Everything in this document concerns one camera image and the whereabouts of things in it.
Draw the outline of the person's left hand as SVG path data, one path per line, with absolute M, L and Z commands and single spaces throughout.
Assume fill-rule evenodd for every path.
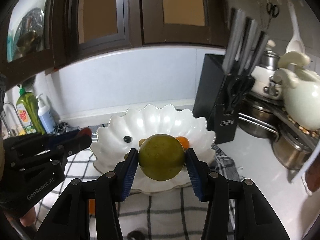
M 23 217 L 20 218 L 20 223 L 24 226 L 32 226 L 36 221 L 35 207 L 32 207 Z

